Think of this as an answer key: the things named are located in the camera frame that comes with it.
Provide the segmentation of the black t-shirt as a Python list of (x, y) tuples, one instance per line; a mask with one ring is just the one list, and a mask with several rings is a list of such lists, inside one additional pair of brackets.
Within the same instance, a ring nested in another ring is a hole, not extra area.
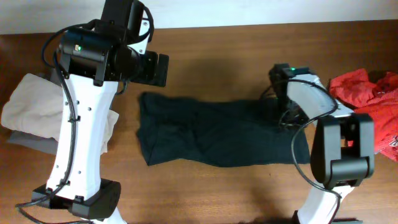
[(277, 100), (203, 102), (145, 92), (139, 97), (137, 137), (149, 166), (186, 159), (215, 167), (307, 164), (307, 138), (291, 146)]

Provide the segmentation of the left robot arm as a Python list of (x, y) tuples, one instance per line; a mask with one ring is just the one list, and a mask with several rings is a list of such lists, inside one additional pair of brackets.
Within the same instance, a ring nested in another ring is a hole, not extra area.
[(99, 19), (62, 29), (53, 54), (63, 113), (49, 179), (32, 204), (62, 209), (78, 223), (122, 223), (119, 182), (100, 176), (109, 109), (119, 84), (165, 86), (169, 57), (148, 51), (154, 21), (140, 1), (106, 1)]

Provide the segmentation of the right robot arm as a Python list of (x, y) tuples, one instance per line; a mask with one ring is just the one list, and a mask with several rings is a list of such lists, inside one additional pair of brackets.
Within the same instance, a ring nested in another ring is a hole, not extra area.
[(374, 122), (368, 114), (357, 114), (335, 99), (308, 67), (277, 63), (269, 71), (283, 117), (301, 133), (315, 127), (307, 177), (296, 159), (294, 166), (311, 185), (304, 204), (292, 223), (359, 223), (357, 218), (337, 218), (349, 193), (374, 173)]

